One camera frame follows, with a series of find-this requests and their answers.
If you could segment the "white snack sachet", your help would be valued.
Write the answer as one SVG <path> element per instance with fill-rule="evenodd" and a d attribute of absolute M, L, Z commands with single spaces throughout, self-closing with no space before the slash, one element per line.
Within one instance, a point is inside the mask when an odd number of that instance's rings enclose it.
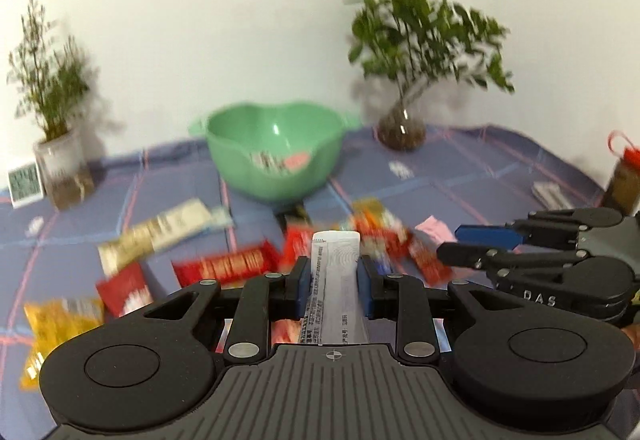
<path fill-rule="evenodd" d="M 368 341 L 358 297 L 360 234 L 314 233 L 311 289 L 298 341 L 304 345 L 356 345 Z"/>

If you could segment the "small red candy packet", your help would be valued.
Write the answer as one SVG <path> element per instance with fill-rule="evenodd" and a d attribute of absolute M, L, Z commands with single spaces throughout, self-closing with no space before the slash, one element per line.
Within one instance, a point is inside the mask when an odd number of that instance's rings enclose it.
<path fill-rule="evenodd" d="M 413 238 L 409 244 L 408 252 L 427 286 L 447 284 L 454 277 L 451 267 L 442 264 L 434 250 L 427 247 L 423 241 Z"/>

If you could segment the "pink sachet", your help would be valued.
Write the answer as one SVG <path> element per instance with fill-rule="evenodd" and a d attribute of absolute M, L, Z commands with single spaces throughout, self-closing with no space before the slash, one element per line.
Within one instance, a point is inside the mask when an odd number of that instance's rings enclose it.
<path fill-rule="evenodd" d="M 450 230 L 449 226 L 435 218 L 434 215 L 430 215 L 424 221 L 416 226 L 416 230 L 425 234 L 436 246 L 443 243 L 455 243 L 457 238 L 454 236 L 454 232 Z"/>

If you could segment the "red drink powder sachet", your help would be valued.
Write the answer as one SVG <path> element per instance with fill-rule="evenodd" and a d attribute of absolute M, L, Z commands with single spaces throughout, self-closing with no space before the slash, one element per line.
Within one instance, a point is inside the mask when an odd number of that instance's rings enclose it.
<path fill-rule="evenodd" d="M 96 291 L 114 317 L 122 317 L 153 302 L 142 267 L 137 262 L 96 284 Z"/>

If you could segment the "yellow chip bag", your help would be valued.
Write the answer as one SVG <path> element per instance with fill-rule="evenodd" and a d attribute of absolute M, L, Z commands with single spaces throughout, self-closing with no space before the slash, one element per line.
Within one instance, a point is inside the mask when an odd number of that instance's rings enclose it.
<path fill-rule="evenodd" d="M 103 303 L 94 298 L 25 303 L 24 313 L 34 334 L 20 379 L 21 388 L 27 391 L 38 388 L 42 365 L 55 348 L 104 322 Z"/>

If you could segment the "orange wrapped candy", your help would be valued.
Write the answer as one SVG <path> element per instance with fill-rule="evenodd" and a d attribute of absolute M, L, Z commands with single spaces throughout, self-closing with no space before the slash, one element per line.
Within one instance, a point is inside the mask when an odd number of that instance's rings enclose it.
<path fill-rule="evenodd" d="M 354 201 L 350 222 L 362 238 L 380 239 L 390 258 L 400 260 L 407 256 L 411 232 L 377 198 Z"/>

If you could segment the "red long snack bar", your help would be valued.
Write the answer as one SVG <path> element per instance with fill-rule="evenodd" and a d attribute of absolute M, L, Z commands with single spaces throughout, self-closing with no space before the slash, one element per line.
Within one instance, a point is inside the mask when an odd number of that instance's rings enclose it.
<path fill-rule="evenodd" d="M 277 271 L 280 258 L 280 251 L 270 241 L 262 241 L 234 252 L 172 261 L 171 267 L 182 288 L 206 279 L 228 286 L 244 284 L 253 277 Z"/>

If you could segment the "blue plaid tablecloth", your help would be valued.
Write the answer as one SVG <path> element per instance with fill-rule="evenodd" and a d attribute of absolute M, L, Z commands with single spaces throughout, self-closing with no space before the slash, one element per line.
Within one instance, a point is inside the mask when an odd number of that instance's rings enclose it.
<path fill-rule="evenodd" d="M 426 135 L 418 151 L 403 154 L 382 146 L 369 129 L 349 133 L 329 182 L 304 202 L 312 222 L 341 222 L 354 201 L 374 197 L 408 226 L 427 218 L 450 229 L 501 224 L 536 210 L 532 187 L 545 181 L 559 185 L 574 206 L 592 206 L 601 197 L 595 181 L 520 134 L 483 127 L 430 128 Z M 39 439 L 53 426 L 40 394 L 20 387 L 32 342 L 24 304 L 93 296 L 103 276 L 99 244 L 191 198 L 227 206 L 231 230 L 194 237 L 146 260 L 145 278 L 162 298 L 178 288 L 176 260 L 283 239 L 270 207 L 221 181 L 201 140 L 103 160 L 93 175 L 96 190 L 70 210 L 56 211 L 47 200 L 21 208 L 1 204 L 1 433 L 7 439 Z"/>

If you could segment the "cream long snack packet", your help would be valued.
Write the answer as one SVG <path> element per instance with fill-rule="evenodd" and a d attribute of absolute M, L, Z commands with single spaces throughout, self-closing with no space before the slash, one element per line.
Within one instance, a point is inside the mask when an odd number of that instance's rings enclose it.
<path fill-rule="evenodd" d="M 103 272 L 106 277 L 112 277 L 130 263 L 174 247 L 185 239 L 232 226 L 231 213 L 226 207 L 209 208 L 198 198 L 191 198 L 100 244 L 98 254 Z"/>

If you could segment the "red biscuit packet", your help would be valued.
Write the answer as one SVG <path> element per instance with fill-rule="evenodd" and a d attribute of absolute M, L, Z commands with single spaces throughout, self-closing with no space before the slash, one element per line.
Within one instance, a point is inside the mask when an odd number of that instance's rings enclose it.
<path fill-rule="evenodd" d="M 308 224 L 291 223 L 286 228 L 279 261 L 279 271 L 290 272 L 300 256 L 309 257 L 314 228 Z"/>

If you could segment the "black small snack packet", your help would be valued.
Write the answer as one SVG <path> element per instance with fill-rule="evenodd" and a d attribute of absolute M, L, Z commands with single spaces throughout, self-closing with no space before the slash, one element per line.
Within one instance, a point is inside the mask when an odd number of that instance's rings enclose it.
<path fill-rule="evenodd" d="M 277 223 L 279 223 L 280 228 L 284 231 L 286 231 L 290 223 L 311 223 L 311 218 L 308 215 L 308 212 L 306 212 L 306 208 L 303 204 L 299 203 L 289 204 L 277 208 L 274 212 L 274 216 L 276 217 Z"/>

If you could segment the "white digital clock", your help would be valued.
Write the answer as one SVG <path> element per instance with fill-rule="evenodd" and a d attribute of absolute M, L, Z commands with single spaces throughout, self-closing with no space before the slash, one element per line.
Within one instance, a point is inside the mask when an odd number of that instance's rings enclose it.
<path fill-rule="evenodd" d="M 13 208 L 24 207 L 43 199 L 44 189 L 37 163 L 27 163 L 11 170 L 8 180 Z"/>

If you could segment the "leafy plant in glass vase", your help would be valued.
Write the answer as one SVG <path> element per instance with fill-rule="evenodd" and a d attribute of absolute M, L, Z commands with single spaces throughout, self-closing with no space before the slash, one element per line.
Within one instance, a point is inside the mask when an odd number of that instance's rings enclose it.
<path fill-rule="evenodd" d="M 410 115 L 432 86 L 445 80 L 486 90 L 515 91 L 502 48 L 510 30 L 496 18 L 453 0 L 345 0 L 352 20 L 352 65 L 366 79 L 395 85 L 397 100 L 375 128 L 396 152 L 413 152 L 426 139 L 424 122 Z"/>

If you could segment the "green plastic bowl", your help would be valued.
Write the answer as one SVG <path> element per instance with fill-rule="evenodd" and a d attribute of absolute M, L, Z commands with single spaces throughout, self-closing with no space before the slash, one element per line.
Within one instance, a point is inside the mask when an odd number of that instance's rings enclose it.
<path fill-rule="evenodd" d="M 233 104 L 193 121 L 188 132 L 204 137 L 220 177 L 232 189 L 262 201 L 298 200 L 326 183 L 340 158 L 347 132 L 360 117 L 309 102 Z M 293 174 L 255 167 L 251 153 L 287 156 L 308 152 L 310 161 Z"/>

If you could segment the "thin plant in clear cup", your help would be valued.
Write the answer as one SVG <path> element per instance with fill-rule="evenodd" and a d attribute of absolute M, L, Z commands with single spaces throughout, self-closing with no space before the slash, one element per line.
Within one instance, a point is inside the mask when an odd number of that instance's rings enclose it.
<path fill-rule="evenodd" d="M 66 210 L 94 191 L 79 129 L 88 113 L 93 70 L 76 39 L 58 38 L 55 29 L 44 5 L 27 0 L 6 81 L 20 96 L 15 116 L 32 118 L 42 133 L 34 153 L 44 190 L 55 209 Z"/>

